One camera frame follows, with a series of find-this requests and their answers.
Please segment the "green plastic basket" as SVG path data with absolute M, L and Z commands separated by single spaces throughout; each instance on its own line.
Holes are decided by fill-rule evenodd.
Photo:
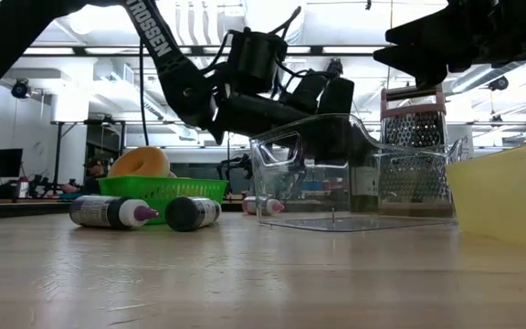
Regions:
M 99 184 L 104 196 L 140 199 L 157 210 L 160 216 L 150 219 L 148 225 L 165 224 L 164 211 L 168 203 L 179 196 L 207 197 L 221 202 L 227 187 L 224 180 L 139 175 L 101 178 Z

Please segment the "black aluminium rig frame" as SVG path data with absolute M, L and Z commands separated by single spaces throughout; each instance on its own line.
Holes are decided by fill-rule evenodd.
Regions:
M 352 113 L 376 132 L 381 90 L 399 89 L 414 81 L 374 61 L 372 53 L 371 47 L 296 46 L 289 48 L 285 65 L 292 71 L 321 70 L 331 58 L 339 58 L 343 76 L 355 84 Z M 506 90 L 491 91 L 485 84 L 448 94 L 450 85 L 472 69 L 449 75 L 443 84 L 447 125 L 471 127 L 478 148 L 503 147 L 507 137 L 526 133 L 526 64 L 504 75 L 509 80 Z M 7 84 L 16 79 L 28 79 L 32 87 L 43 80 L 40 91 L 47 94 L 83 87 L 90 90 L 92 104 L 117 121 L 140 125 L 145 115 L 147 125 L 161 126 L 165 132 L 187 131 L 166 103 L 148 52 L 136 47 L 29 48 L 2 78 Z

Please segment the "tan bread roll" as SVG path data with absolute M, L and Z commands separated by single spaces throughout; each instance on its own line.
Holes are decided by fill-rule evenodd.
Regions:
M 120 156 L 110 168 L 108 177 L 139 175 L 168 176 L 170 162 L 159 148 L 144 146 Z

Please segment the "black computer monitor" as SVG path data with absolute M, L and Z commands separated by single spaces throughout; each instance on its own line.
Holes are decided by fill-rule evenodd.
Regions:
M 0 178 L 19 177 L 22 156 L 22 149 L 0 149 Z

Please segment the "yellow plastic bin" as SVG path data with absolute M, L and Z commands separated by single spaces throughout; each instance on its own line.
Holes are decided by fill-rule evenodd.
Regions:
M 526 145 L 447 167 L 460 229 L 526 246 Z

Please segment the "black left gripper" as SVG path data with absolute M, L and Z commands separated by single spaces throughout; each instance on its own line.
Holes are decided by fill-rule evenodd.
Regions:
M 252 137 L 289 124 L 299 137 L 293 148 L 297 166 L 305 166 L 306 160 L 317 165 L 370 164 L 378 154 L 378 142 L 361 120 L 336 112 L 337 98 L 332 96 L 307 113 L 280 101 L 233 93 L 218 103 L 209 132 L 221 143 L 225 132 Z

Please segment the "clear plastic bin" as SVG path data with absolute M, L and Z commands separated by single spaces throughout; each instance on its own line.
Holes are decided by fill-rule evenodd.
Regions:
M 437 155 L 445 160 L 445 176 L 452 205 L 452 213 L 446 218 L 382 215 L 379 213 L 380 201 L 376 212 L 353 213 L 350 210 L 349 182 L 352 166 L 319 165 L 312 160 L 306 160 L 305 166 L 297 166 L 294 163 L 293 148 L 298 139 L 298 135 L 291 131 L 287 124 L 262 133 L 250 141 L 255 196 L 274 198 L 285 206 L 282 212 L 273 216 L 257 215 L 260 223 L 328 232 L 370 231 L 455 223 L 455 207 L 447 182 L 447 167 L 464 159 L 463 147 L 468 141 L 467 138 L 461 137 L 453 143 L 446 143 L 445 151 L 439 154 L 429 152 L 425 148 L 415 149 L 417 153 Z M 378 142 L 378 154 L 369 165 L 378 168 L 380 182 L 382 150 L 390 146 L 375 141 Z

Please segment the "wooden desk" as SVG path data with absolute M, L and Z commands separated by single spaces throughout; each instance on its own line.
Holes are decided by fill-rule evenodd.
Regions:
M 50 203 L 71 203 L 83 196 L 78 196 L 76 198 L 65 198 L 63 195 L 60 197 L 44 197 L 44 198 L 8 198 L 0 199 L 0 204 L 50 204 Z

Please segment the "pink food colouring bottle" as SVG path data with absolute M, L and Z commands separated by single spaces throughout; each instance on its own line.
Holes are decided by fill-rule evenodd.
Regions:
M 242 202 L 242 209 L 249 215 L 273 216 L 285 206 L 277 199 L 266 196 L 248 196 Z

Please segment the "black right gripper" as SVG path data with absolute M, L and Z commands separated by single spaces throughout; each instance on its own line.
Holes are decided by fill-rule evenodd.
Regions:
M 376 50 L 373 58 L 409 74 L 418 88 L 429 88 L 454 69 L 526 60 L 526 0 L 447 0 L 434 14 L 388 29 L 385 40 L 394 45 Z

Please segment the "person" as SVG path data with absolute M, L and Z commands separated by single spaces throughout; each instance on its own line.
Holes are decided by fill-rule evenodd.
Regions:
M 85 195 L 99 195 L 101 178 L 107 176 L 103 161 L 99 158 L 90 158 L 85 164 L 87 178 L 81 188 L 81 193 Z

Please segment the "purple food colouring bottle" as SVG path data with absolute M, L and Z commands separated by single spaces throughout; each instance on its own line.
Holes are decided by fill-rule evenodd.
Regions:
M 144 226 L 159 212 L 145 201 L 117 196 L 80 196 L 69 208 L 71 221 L 86 228 L 129 230 Z

